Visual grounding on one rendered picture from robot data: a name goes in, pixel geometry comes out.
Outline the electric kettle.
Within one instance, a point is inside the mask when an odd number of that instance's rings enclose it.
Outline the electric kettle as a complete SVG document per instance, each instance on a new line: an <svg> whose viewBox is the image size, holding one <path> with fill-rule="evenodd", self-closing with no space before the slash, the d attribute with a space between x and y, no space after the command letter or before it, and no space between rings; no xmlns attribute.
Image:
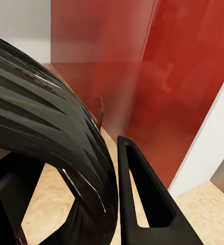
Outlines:
<svg viewBox="0 0 224 245"><path fill-rule="evenodd" d="M3 39L0 148L54 166L75 197L64 224L38 245L110 245L119 188L105 138L73 90ZM13 245L28 245L22 227Z"/></svg>

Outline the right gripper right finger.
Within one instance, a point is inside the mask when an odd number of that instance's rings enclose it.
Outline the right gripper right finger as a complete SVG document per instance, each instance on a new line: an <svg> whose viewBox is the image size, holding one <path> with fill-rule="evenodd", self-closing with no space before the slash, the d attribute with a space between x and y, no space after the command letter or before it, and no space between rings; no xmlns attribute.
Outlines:
<svg viewBox="0 0 224 245"><path fill-rule="evenodd" d="M149 228L138 225L129 170ZM138 146L118 136L121 245L204 245Z"/></svg>

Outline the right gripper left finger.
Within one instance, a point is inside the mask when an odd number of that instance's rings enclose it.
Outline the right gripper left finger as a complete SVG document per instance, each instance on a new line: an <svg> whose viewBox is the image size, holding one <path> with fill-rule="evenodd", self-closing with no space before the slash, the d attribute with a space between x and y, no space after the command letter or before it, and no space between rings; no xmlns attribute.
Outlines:
<svg viewBox="0 0 224 245"><path fill-rule="evenodd" d="M13 245L45 166L11 152L0 160L0 245Z"/></svg>

